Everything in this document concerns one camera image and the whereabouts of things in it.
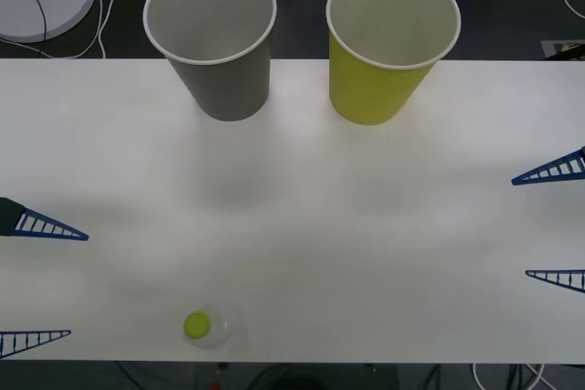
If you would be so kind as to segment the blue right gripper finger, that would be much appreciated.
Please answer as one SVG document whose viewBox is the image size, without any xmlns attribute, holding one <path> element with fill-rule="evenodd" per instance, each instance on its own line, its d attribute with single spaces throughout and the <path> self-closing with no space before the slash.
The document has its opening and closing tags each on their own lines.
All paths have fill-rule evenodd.
<svg viewBox="0 0 585 390">
<path fill-rule="evenodd" d="M 544 163 L 511 180 L 512 185 L 578 181 L 584 179 L 584 148 Z"/>
<path fill-rule="evenodd" d="M 585 270 L 584 269 L 542 269 L 526 270 L 525 274 L 562 289 L 572 290 L 579 293 L 585 292 Z"/>
</svg>

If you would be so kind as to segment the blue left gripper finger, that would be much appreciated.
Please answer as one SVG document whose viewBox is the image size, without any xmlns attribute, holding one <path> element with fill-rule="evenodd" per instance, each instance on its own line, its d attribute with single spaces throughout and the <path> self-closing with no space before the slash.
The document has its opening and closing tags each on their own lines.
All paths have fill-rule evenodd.
<svg viewBox="0 0 585 390">
<path fill-rule="evenodd" d="M 78 229 L 5 197 L 1 198 L 1 236 L 89 240 L 89 236 Z"/>
<path fill-rule="evenodd" d="M 0 358 L 5 359 L 71 335 L 71 330 L 1 331 Z"/>
</svg>

